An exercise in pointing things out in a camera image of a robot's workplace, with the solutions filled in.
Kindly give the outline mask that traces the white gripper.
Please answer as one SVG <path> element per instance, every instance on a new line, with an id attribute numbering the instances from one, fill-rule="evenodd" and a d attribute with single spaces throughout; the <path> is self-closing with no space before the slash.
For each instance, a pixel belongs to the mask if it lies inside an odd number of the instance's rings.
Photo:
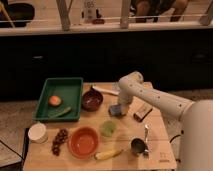
<path id="1" fill-rule="evenodd" d="M 124 92 L 120 91 L 118 94 L 117 102 L 120 104 L 118 105 L 118 115 L 125 116 L 128 113 L 128 106 L 133 101 L 133 96 Z"/>

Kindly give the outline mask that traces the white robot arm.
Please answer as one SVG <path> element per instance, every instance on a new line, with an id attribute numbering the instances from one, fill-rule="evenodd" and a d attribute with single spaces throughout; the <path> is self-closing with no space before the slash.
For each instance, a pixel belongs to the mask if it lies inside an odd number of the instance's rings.
<path id="1" fill-rule="evenodd" d="M 213 171 L 213 100 L 192 101 L 146 88 L 137 71 L 121 77 L 118 86 L 123 108 L 138 97 L 182 122 L 177 171 Z"/>

